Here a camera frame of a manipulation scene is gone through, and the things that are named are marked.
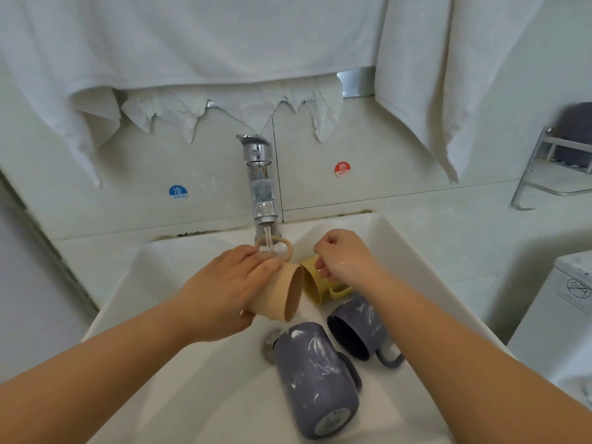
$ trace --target mug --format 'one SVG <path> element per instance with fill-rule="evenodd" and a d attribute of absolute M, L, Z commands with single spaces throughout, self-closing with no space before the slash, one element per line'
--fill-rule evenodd
<path fill-rule="evenodd" d="M 292 244 L 285 238 L 273 237 L 273 239 L 281 241 L 288 247 L 288 253 L 284 258 L 286 263 L 248 304 L 247 311 L 272 320 L 289 322 L 294 318 L 300 304 L 304 270 L 296 263 L 287 263 L 292 258 Z M 264 241 L 265 237 L 259 238 L 255 246 L 261 246 Z"/>
<path fill-rule="evenodd" d="M 343 299 L 353 291 L 351 286 L 340 281 L 330 281 L 322 277 L 315 262 L 319 256 L 314 255 L 300 265 L 304 268 L 304 292 L 315 306 L 320 306 L 331 299 Z"/>
<path fill-rule="evenodd" d="M 291 327 L 273 344 L 273 357 L 305 438 L 325 438 L 351 421 L 358 411 L 362 380 L 351 360 L 335 350 L 321 324 Z"/>
<path fill-rule="evenodd" d="M 327 326 L 337 342 L 354 358 L 366 361 L 376 353 L 378 360 L 391 369 L 398 368 L 405 361 L 402 353 L 394 360 L 382 353 L 380 346 L 389 333 L 374 307 L 357 291 L 327 317 Z"/>

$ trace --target hand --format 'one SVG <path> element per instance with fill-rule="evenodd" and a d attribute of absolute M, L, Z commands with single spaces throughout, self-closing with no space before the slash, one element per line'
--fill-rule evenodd
<path fill-rule="evenodd" d="M 323 277 L 340 280 L 356 289 L 368 272 L 377 266 L 374 257 L 356 232 L 333 229 L 313 247 L 319 259 L 314 264 Z"/>
<path fill-rule="evenodd" d="M 255 315 L 247 304 L 282 265 L 274 254 L 243 245 L 197 271 L 172 300 L 191 341 L 216 341 L 249 327 Z"/>

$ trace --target left hand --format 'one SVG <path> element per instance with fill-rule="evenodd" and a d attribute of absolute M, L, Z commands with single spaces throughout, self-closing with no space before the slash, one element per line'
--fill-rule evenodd
<path fill-rule="evenodd" d="M 172 300 L 191 341 L 216 341 L 249 327 L 255 315 L 245 308 L 282 265 L 274 254 L 242 245 L 197 271 Z"/>

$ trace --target faucet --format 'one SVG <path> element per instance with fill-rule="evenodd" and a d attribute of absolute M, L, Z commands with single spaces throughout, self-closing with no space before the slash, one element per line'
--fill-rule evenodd
<path fill-rule="evenodd" d="M 236 138 L 243 145 L 243 158 L 249 173 L 255 239 L 265 236 L 264 225 L 270 226 L 271 235 L 279 237 L 278 208 L 271 175 L 271 145 L 260 135 L 239 134 Z"/>

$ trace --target sink basin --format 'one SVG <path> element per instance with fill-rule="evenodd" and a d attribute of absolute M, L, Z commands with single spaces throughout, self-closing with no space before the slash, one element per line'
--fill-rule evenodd
<path fill-rule="evenodd" d="M 503 344 L 438 278 L 383 217 L 377 214 L 285 224 L 292 261 L 312 255 L 332 228 L 356 231 L 376 259 L 449 314 L 504 349 Z M 222 251 L 252 243 L 254 229 L 155 241 L 138 252 L 117 291 L 86 338 L 170 297 L 195 271 Z M 101 428 L 91 443 L 300 443 L 277 370 L 262 354 L 265 336 L 278 327 L 326 317 L 338 301 L 320 308 L 302 296 L 290 324 L 255 318 L 246 331 L 214 343 L 186 347 Z M 343 349 L 334 342 L 337 350 Z M 450 432 L 408 363 L 393 371 L 376 358 L 354 360 L 364 388 L 358 414 L 329 440 L 355 443 L 449 443 Z"/>

